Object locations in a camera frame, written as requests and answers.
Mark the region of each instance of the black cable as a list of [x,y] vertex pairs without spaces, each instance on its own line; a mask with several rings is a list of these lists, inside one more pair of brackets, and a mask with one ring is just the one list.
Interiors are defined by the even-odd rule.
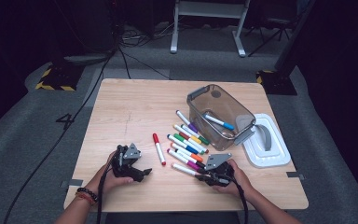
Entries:
[[139,41],[137,47],[144,46],[144,45],[146,45],[147,43],[149,43],[151,40],[152,40],[151,38],[149,38],[149,37],[146,36],[146,37],[144,37],[144,38],[142,39],[142,41]]
[[112,164],[114,156],[110,159],[110,161],[106,164],[105,170],[103,171],[103,175],[101,176],[100,183],[98,185],[98,214],[97,214],[97,224],[101,223],[101,213],[103,210],[103,185],[106,179],[106,175],[112,168],[109,169],[110,164]]
[[241,185],[237,182],[237,180],[235,179],[234,176],[233,177],[228,176],[228,175],[217,175],[217,176],[218,177],[223,177],[223,178],[225,178],[227,180],[230,180],[235,184],[235,186],[237,186],[238,193],[240,194],[240,198],[241,198],[242,205],[243,205],[243,211],[244,211],[243,223],[247,224],[248,223],[248,216],[249,216],[249,208],[248,208],[248,204],[246,203],[245,194],[243,192],[243,189],[242,189]]
[[[106,67],[106,65],[108,64],[108,62],[110,61],[110,59],[112,58],[113,53],[110,55],[110,57],[105,61],[105,63],[103,64],[102,70],[100,75],[98,76],[97,81],[94,84],[94,87],[92,88],[91,92],[89,93],[89,96],[87,97],[87,99],[84,101],[84,103],[82,104],[82,106],[77,110],[77,112],[75,113],[72,121],[75,121],[75,118],[77,117],[77,115],[80,113],[80,111],[83,109],[83,107],[86,105],[86,102],[90,99],[92,93],[95,91],[95,88],[97,86],[97,84],[99,83],[99,80],[102,76],[103,70]],[[12,201],[10,207],[7,210],[7,214],[5,216],[5,220],[4,220],[4,224],[7,223],[8,218],[10,216],[11,210],[14,207],[14,204],[16,203],[16,201],[19,199],[22,191],[25,189],[25,187],[27,186],[27,184],[30,182],[30,180],[32,179],[32,177],[34,177],[34,174],[38,171],[38,169],[42,166],[42,164],[46,161],[46,159],[48,158],[48,156],[51,154],[51,152],[53,152],[53,150],[56,148],[56,146],[61,142],[61,140],[63,139],[63,137],[65,136],[66,132],[69,130],[69,128],[71,127],[71,125],[73,124],[73,122],[69,122],[68,126],[66,129],[63,130],[62,134],[60,135],[60,137],[58,138],[58,140],[54,143],[53,147],[48,151],[48,153],[46,154],[46,156],[43,158],[43,160],[41,162],[39,162],[39,164],[36,166],[36,168],[32,171],[31,175],[27,178],[27,180],[24,182],[24,184],[21,186],[19,192],[17,193],[16,197],[14,198],[14,200]]]
[[137,58],[132,57],[132,56],[130,56],[129,54],[124,53],[123,51],[121,51],[121,53],[124,54],[124,55],[127,55],[128,57],[130,57],[130,58],[132,58],[132,59],[134,59],[136,62],[141,63],[141,64],[143,64],[144,66],[146,66],[146,67],[152,69],[153,71],[159,73],[159,74],[162,75],[163,77],[166,77],[168,80],[172,80],[170,77],[167,77],[167,76],[165,76],[164,74],[160,73],[158,70],[156,70],[156,69],[153,68],[152,66],[150,66],[150,65],[148,65],[148,64],[146,64],[146,63],[142,63],[142,62],[139,61]]
[[123,56],[124,64],[126,64],[127,75],[128,75],[128,77],[129,77],[129,79],[132,79],[131,76],[130,76],[129,67],[128,67],[128,65],[127,65],[126,56],[124,56],[124,53],[123,53],[123,51],[121,50],[120,47],[118,47],[118,50],[120,51],[121,56]]
[[245,199],[245,195],[243,193],[243,189],[242,189],[241,185],[239,185],[238,182],[235,179],[232,179],[232,182],[237,186],[238,192],[240,193],[240,197],[241,197],[241,201],[242,201],[242,205],[243,205],[243,211],[244,211],[243,223],[247,224],[248,223],[248,216],[249,216],[249,209],[248,209],[248,204],[246,203],[246,199]]

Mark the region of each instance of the red marker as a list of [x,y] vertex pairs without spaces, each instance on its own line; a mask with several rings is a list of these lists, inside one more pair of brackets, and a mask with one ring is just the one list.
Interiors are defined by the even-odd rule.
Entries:
[[155,141],[155,145],[159,156],[159,160],[161,161],[161,165],[167,164],[167,162],[165,162],[164,155],[162,154],[161,146],[159,145],[159,140],[156,133],[153,133],[153,140]]

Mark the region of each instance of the gray carpet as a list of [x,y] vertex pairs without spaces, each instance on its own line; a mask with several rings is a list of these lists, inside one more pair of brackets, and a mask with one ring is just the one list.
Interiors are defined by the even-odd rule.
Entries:
[[[123,51],[174,80],[255,82],[256,71],[273,70],[287,40],[273,40],[253,57],[240,58],[230,30],[184,30],[174,55],[170,54],[170,36]],[[241,39],[247,51],[261,44],[257,31]],[[132,78],[166,79],[136,60],[126,59]],[[28,94],[0,119],[0,223],[21,185],[62,134],[63,124],[55,120],[76,113],[102,65],[85,68],[77,91],[36,90],[48,65],[41,66],[25,81]],[[117,53],[103,76],[127,78],[126,73]],[[295,69],[291,79],[298,96],[268,96],[296,168],[305,176],[302,184],[310,201],[308,209],[289,213],[304,223],[358,223],[358,185],[316,114],[301,72]],[[93,99],[26,186],[8,223],[52,223],[62,212],[66,192],[60,185],[72,177]],[[88,223],[95,220],[95,214],[91,214]],[[264,223],[255,211],[250,212],[249,220]]]

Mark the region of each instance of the marker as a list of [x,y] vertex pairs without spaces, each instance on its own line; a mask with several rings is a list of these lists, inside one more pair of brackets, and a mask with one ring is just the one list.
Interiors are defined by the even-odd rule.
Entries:
[[205,145],[207,145],[207,146],[209,145],[209,141],[208,141],[208,140],[206,140],[206,139],[205,139],[204,137],[202,137],[201,135],[199,135],[199,134],[193,132],[193,130],[189,129],[187,126],[185,126],[185,124],[182,124],[181,127],[182,127],[183,129],[185,129],[185,131],[188,131],[189,133],[193,134],[195,137],[199,138],[199,140],[200,140],[203,144],[205,144]]
[[204,117],[205,117],[206,119],[210,120],[210,121],[213,121],[213,122],[215,122],[215,123],[217,123],[217,124],[222,125],[223,127],[227,128],[227,129],[229,129],[229,130],[231,130],[231,131],[234,130],[234,126],[232,126],[232,125],[229,124],[229,123],[225,123],[225,122],[223,122],[223,121],[220,120],[220,119],[213,118],[213,117],[211,117],[211,116],[209,116],[209,115],[207,115],[207,114],[205,114]]
[[176,110],[176,114],[191,130],[193,130],[193,132],[197,133],[199,131],[192,123],[190,123],[190,121],[188,121],[185,116],[183,116],[183,114],[179,110]]
[[175,148],[175,149],[178,149],[179,151],[182,151],[182,152],[185,153],[187,156],[189,156],[189,157],[191,157],[191,158],[194,158],[196,161],[203,161],[203,158],[202,158],[202,157],[197,156],[196,154],[187,151],[185,148],[180,147],[180,146],[178,146],[178,145],[175,144],[175,143],[171,143],[171,147],[173,147],[173,148]]
[[156,133],[153,133],[153,140],[156,145],[156,149],[159,156],[159,160],[161,161],[161,165],[165,165],[167,162],[165,162],[164,155],[162,154],[161,146],[159,145],[159,141]]
[[195,148],[186,145],[185,143],[179,141],[178,139],[176,139],[176,138],[173,137],[172,135],[168,134],[167,137],[168,137],[168,139],[170,139],[171,141],[173,141],[173,142],[176,143],[177,145],[179,145],[179,146],[185,148],[187,151],[192,152],[192,153],[194,153],[194,154],[199,154],[199,152],[198,152]]
[[185,166],[181,166],[179,164],[176,164],[174,162],[171,164],[171,167],[173,169],[176,169],[178,171],[182,171],[183,173],[186,173],[186,174],[189,174],[189,175],[196,175],[197,174],[197,172],[195,172],[193,170],[190,170],[190,169],[186,168]]
[[201,154],[203,153],[208,153],[209,150],[206,149],[205,147],[201,146],[200,144],[198,144],[197,142],[195,142],[192,138],[189,138],[187,135],[185,135],[184,133],[179,133],[179,135],[183,138],[185,138],[185,140],[187,140],[189,143],[193,144],[194,147],[198,148],[199,151],[201,150]]
[[181,156],[179,156],[176,152],[174,152],[173,150],[171,150],[170,148],[167,149],[167,152],[174,156],[176,159],[178,159],[179,161],[182,161],[183,163],[187,164],[189,167],[193,168],[194,170],[199,170],[199,166],[196,165],[194,162],[189,161]]
[[195,141],[197,144],[201,144],[201,140],[193,136],[190,132],[186,131],[185,129],[179,127],[179,125],[173,124],[173,128],[176,129],[178,132],[187,135],[188,138],[193,139],[193,141]]
[[205,164],[203,164],[202,162],[200,161],[197,161],[196,159],[194,158],[191,158],[189,156],[187,156],[185,153],[183,153],[182,151],[178,150],[178,149],[174,149],[173,150],[174,152],[176,152],[179,156],[185,158],[186,160],[188,161],[192,161],[193,163],[195,163],[196,165],[198,165],[200,168],[204,168],[205,167]]
[[203,155],[205,153],[205,150],[201,149],[198,144],[193,144],[190,141],[185,140],[185,138],[182,137],[181,135],[179,135],[178,133],[174,133],[173,136],[176,139],[178,139],[179,141],[185,143],[186,145],[191,146],[194,149],[196,149],[199,152],[199,154]]

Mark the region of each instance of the bracelet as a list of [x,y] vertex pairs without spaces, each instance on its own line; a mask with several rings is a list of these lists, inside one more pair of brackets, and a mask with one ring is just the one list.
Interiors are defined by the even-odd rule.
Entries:
[[81,199],[86,199],[89,202],[89,205],[91,206],[95,204],[94,200],[92,200],[92,198],[84,192],[76,192],[75,196]]
[[97,203],[98,202],[98,196],[96,194],[94,194],[91,190],[86,189],[86,188],[78,188],[77,192],[85,192],[88,193],[89,196],[91,196],[91,199]]

